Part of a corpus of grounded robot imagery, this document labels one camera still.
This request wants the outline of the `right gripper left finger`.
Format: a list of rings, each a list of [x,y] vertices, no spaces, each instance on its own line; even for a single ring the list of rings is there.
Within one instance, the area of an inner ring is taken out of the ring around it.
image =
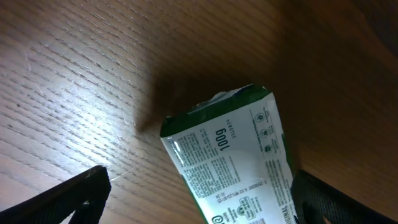
[[[107,169],[94,166],[73,178],[1,212],[1,223],[94,224],[100,221],[111,184]]]

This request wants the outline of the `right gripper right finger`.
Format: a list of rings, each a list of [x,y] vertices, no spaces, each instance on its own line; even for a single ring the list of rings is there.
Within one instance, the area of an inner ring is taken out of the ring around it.
[[[359,203],[304,170],[296,172],[291,193],[296,211],[295,223],[395,224],[394,220]]]

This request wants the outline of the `green white soap bar pack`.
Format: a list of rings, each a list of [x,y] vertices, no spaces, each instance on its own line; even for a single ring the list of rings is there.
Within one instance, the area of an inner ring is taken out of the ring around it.
[[[164,119],[160,139],[207,223],[297,223],[276,100],[260,85]]]

